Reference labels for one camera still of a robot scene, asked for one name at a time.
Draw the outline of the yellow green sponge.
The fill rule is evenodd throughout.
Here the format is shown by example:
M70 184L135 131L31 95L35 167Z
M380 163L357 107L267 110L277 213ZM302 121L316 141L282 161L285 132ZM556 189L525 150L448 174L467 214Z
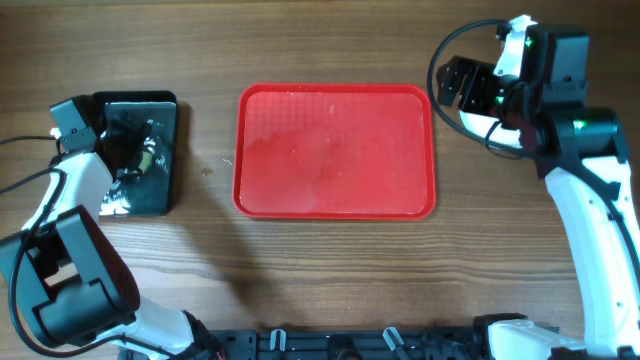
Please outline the yellow green sponge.
M144 174L147 172L154 163L154 155L147 151L140 153L140 161L137 165L137 171Z

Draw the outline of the white plate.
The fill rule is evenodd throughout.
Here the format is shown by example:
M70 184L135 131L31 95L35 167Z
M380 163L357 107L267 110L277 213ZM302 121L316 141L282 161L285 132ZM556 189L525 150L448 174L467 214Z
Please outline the white plate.
M484 139L492 130L490 141L521 149L520 131L506 129L497 118L463 111L459 111L459 116L464 127L474 135Z

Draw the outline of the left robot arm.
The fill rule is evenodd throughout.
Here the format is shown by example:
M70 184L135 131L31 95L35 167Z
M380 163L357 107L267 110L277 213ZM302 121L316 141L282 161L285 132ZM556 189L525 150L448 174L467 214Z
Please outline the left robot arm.
M118 172L136 157L149 122L97 116L68 130L88 144L41 170L50 185L34 216L1 241L1 273L16 333L32 351L70 358L115 344L149 359L222 359L217 338L186 311L143 298L127 265L97 224Z

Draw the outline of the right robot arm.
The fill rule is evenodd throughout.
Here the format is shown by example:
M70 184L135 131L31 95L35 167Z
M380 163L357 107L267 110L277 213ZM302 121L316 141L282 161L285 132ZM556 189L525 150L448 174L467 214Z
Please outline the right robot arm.
M523 318L478 321L490 359L636 359L639 226L626 141L613 111L588 108L585 56L527 55L520 71L454 57L431 63L434 109L469 94L483 113L520 134L516 153L535 161L569 240L584 309L584 336L563 337Z

